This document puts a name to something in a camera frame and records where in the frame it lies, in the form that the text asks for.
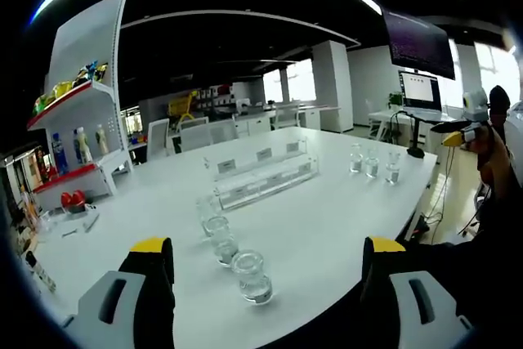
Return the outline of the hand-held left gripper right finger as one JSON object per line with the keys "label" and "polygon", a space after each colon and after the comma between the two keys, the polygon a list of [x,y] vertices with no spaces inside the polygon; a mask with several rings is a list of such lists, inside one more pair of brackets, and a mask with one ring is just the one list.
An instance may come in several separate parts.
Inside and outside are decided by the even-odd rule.
{"label": "hand-held left gripper right finger", "polygon": [[360,306],[370,348],[465,348],[475,328],[435,269],[392,239],[364,241]]}

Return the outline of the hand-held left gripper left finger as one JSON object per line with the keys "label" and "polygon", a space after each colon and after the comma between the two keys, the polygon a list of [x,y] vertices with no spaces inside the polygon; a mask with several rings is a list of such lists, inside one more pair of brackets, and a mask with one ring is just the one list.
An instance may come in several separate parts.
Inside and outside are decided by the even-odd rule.
{"label": "hand-held left gripper left finger", "polygon": [[174,348],[173,285],[171,239],[142,240],[81,296],[62,327],[79,348]]}

